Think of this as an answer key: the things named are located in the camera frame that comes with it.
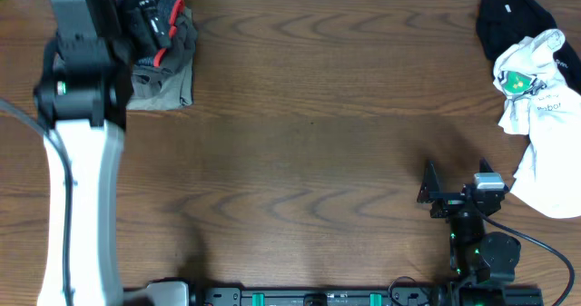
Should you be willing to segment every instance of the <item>table surface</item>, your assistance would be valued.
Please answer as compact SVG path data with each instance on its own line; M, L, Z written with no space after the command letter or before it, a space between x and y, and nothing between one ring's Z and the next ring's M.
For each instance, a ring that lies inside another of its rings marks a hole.
M581 0L537 1L581 51ZM497 125L504 96L475 34L478 3L186 0L200 29L196 104L128 114L123 284L179 275L387 286L451 275L449 228L416 204L425 161L454 192L480 157L512 183L527 146ZM54 29L47 0L0 4L0 95L30 113ZM6 114L0 131L0 304L29 305L45 266L46 157ZM581 264L581 218L548 219L509 194L494 219ZM552 303L566 267L522 245L517 283L537 284ZM581 304L579 289L566 304Z

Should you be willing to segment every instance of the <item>black fabric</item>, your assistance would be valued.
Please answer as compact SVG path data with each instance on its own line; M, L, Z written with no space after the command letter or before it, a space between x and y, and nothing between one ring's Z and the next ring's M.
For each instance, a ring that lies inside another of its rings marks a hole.
M526 36L534 38L554 28L553 16L535 0L482 0L476 22L484 54L491 61ZM565 42L553 57L567 85L581 93L581 61L573 47Z

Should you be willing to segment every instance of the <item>white cloth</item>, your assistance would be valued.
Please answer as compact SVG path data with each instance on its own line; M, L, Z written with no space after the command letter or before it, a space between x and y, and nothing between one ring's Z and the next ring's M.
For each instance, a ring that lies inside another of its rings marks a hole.
M581 215L581 96L553 60L564 42L561 31L546 30L512 45L494 65L494 86L507 96L498 125L530 137L511 192L557 219Z

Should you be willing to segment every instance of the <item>black cable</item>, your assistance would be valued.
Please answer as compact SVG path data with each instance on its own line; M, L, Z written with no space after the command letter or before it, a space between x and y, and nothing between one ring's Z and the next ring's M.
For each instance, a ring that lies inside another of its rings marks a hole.
M544 249L546 249L547 251L553 253L556 257L558 257L561 261L563 261L563 263L566 265L566 267L569 269L569 282L567 283L565 290L563 291L563 293L561 293L561 295L559 296L559 298L555 301L555 303L553 304L553 306L557 306L560 305L561 302L563 302L566 298L566 296L571 292L571 289L573 289L573 284L575 283L575 269L573 268L573 264L571 264L571 262L567 259L567 257L565 257L565 255L563 255L562 253L560 253L559 251L557 251L556 249L554 249L553 247L547 245L544 242L540 242L537 239L527 236L526 234L522 233L522 232L518 232L514 229L508 228L505 225L502 225L498 222L495 222L494 220L491 220L490 218L488 218L483 212L481 212L478 207L476 206L476 204L474 203L474 201L472 201L472 204L474 205L474 208L476 209L476 211L478 212L478 215L480 215L480 217L496 226L499 229L502 229L508 233L512 233L514 235L516 235L519 238L522 238L526 241L532 242L535 245L542 247Z
M0 110L11 114L20 122L31 127L36 133L46 140L54 147L58 154L64 169L64 231L63 231L63 294L64 301L67 306L73 305L73 292L71 290L71 272L70 272L70 246L71 246L71 206L73 203L73 172L71 171L71 164L68 156L64 150L63 143L60 137L51 137L51 135L43 129L30 115L15 105L10 104L6 100L0 98Z
M402 279L408 279L410 281L413 281L414 283L418 283L417 281L414 280L414 278L403 275L398 277L396 280L394 280L388 287L388 297L391 299L391 301L393 303L395 303L397 306L403 306L402 304L400 304L398 301L396 301L395 299L393 299L393 296L391 296L391 288L393 287L393 285L397 282L400 281ZM420 304L419 306L424 306L424 305L429 305L429 293L427 293L423 288L418 287L418 289L426 296L426 299L428 300L428 302Z

